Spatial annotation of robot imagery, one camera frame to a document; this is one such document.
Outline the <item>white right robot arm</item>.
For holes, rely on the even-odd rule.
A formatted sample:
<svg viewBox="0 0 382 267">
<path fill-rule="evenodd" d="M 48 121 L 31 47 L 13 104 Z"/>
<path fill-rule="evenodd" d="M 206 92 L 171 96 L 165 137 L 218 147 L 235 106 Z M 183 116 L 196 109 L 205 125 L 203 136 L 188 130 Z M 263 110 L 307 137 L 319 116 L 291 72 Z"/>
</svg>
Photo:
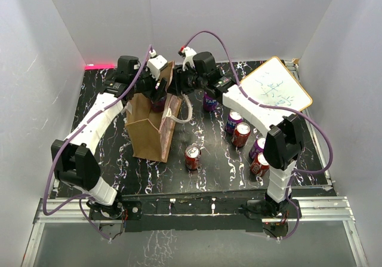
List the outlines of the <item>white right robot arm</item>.
<svg viewBox="0 0 382 267">
<path fill-rule="evenodd" d="M 168 92 L 184 95 L 204 90 L 237 112 L 265 136 L 264 157 L 270 165 L 266 210 L 273 217 L 287 211 L 291 176 L 303 149 L 299 121 L 312 100 L 279 57 L 273 56 L 242 80 L 224 76 L 210 52 L 190 47 L 178 52 L 183 64 L 173 70 Z"/>
</svg>

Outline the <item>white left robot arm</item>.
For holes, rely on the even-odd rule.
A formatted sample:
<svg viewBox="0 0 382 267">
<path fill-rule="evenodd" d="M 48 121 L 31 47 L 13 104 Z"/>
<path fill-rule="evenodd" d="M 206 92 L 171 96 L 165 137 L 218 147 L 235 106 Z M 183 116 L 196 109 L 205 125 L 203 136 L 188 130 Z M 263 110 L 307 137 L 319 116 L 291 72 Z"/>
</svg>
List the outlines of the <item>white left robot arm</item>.
<svg viewBox="0 0 382 267">
<path fill-rule="evenodd" d="M 102 178 L 95 151 L 109 125 L 135 94 L 160 98 L 167 85 L 160 76 L 167 66 L 163 56 L 151 57 L 145 64 L 137 57 L 121 56 L 80 124 L 65 140 L 56 140 L 51 146 L 54 177 L 103 205 L 104 214 L 111 219 L 122 214 L 124 205 L 116 199 L 116 189 Z"/>
</svg>

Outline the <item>brown canvas tote bag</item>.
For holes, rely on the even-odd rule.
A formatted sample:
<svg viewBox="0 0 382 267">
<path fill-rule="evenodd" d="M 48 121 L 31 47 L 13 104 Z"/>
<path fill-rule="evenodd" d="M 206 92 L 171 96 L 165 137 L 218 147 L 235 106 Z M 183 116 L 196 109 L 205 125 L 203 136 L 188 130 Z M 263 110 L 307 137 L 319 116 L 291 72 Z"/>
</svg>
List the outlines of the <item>brown canvas tote bag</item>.
<svg viewBox="0 0 382 267">
<path fill-rule="evenodd" d="M 151 110 L 149 97 L 135 93 L 127 104 L 127 129 L 133 147 L 133 156 L 150 161 L 167 162 L 172 135 L 176 123 L 186 120 L 177 118 L 184 97 L 166 93 L 165 109 L 161 113 Z"/>
</svg>

